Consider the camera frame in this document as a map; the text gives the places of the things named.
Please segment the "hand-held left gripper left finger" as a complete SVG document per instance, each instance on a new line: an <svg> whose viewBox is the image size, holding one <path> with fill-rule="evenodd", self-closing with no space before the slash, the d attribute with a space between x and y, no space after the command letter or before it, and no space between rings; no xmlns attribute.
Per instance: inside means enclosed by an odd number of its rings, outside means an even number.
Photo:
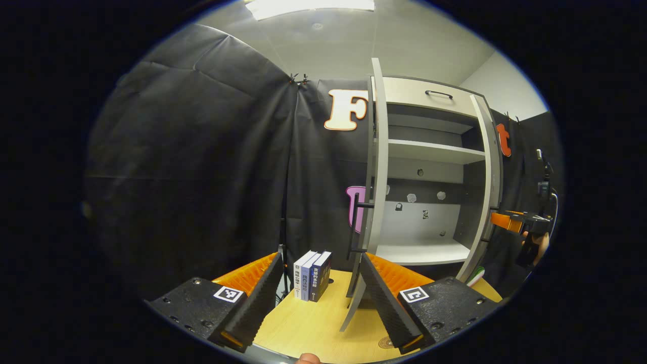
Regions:
<svg viewBox="0 0 647 364"><path fill-rule="evenodd" d="M275 307L284 270L274 252L213 280L188 279L146 304L190 334L243 353Z"/></svg>

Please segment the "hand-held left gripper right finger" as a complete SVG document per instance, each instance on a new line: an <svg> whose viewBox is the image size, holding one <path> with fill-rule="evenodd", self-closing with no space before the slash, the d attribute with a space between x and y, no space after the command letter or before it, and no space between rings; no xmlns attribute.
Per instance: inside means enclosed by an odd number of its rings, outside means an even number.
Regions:
<svg viewBox="0 0 647 364"><path fill-rule="evenodd" d="M401 354L451 339L500 305L456 278L432 280L367 252L362 253L359 271Z"/></svg>

